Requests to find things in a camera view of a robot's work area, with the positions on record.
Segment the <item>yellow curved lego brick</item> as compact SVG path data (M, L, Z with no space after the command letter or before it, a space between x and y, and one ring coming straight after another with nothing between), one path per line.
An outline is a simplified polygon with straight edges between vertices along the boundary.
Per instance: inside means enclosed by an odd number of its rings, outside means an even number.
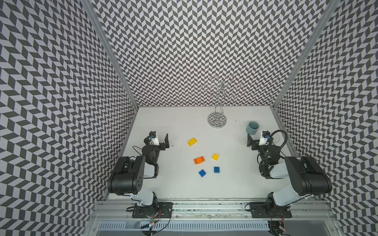
M194 144L196 144L197 143L197 139L196 138L192 138L192 139L190 139L189 141L188 141L188 145L189 146L193 146Z

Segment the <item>orange lego brick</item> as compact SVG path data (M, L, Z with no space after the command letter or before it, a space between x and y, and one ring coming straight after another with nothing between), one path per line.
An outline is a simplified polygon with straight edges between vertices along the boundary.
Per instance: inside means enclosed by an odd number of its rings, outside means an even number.
M194 162L195 162L195 165L199 165L199 164L205 162L205 158L203 156L195 158Z

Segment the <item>small yellow lego brick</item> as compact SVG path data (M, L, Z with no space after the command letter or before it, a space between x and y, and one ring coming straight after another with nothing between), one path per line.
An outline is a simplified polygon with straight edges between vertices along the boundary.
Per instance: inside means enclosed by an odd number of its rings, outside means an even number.
M215 161L217 161L219 159L219 155L215 153L213 155L212 159L215 160Z

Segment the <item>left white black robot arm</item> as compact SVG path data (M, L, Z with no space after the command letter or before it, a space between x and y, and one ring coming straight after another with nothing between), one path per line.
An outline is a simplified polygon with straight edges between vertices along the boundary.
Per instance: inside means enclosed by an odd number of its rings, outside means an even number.
M107 190L117 196L128 196L136 201L133 212L145 217L154 217L161 212L154 192L143 190L143 181L158 176L158 158L161 151L170 147L169 136L159 142L157 133L151 131L144 139L145 146L139 156L120 157L107 181Z

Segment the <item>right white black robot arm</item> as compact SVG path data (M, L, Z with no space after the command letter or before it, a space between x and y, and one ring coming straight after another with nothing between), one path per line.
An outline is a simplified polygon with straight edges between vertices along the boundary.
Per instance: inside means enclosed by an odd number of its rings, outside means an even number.
M273 143L273 134L264 131L259 140L247 135L247 146L258 151L260 175L268 180L289 178L290 183L279 191L267 195L264 203L249 203L253 218L269 216L291 217L290 205L306 197L330 193L330 178L312 157L281 156L280 146Z

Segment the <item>teal ceramic cup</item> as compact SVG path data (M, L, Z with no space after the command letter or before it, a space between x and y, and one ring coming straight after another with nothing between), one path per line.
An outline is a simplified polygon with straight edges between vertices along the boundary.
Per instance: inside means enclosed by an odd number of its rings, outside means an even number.
M248 123L246 132L252 136L257 133L258 129L259 129L259 124L257 122L251 121Z

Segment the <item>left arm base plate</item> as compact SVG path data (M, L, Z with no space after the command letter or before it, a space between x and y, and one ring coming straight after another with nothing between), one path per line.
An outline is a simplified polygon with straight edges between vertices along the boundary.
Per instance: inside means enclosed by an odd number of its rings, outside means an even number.
M159 202L157 204L152 204L151 206L138 206L135 204L132 212L132 218L168 219L171 217L172 210L172 202Z

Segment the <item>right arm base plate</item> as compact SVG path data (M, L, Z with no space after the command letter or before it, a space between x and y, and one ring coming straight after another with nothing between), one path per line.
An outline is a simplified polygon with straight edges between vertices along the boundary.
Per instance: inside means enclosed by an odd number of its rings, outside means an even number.
M251 202L248 204L252 218L292 218L290 207L267 206L266 203Z

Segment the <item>aluminium front rail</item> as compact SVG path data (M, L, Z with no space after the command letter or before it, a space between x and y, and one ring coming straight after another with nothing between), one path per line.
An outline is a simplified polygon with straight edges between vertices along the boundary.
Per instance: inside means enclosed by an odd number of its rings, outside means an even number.
M250 202L261 202L262 199L220 199L220 200L169 200L172 202L173 220L252 220L255 209L249 209ZM132 219L135 202L131 200L99 201L95 204L90 221L95 220L128 220ZM292 217L284 220L321 220L335 221L329 204L321 200L301 200L287 208Z

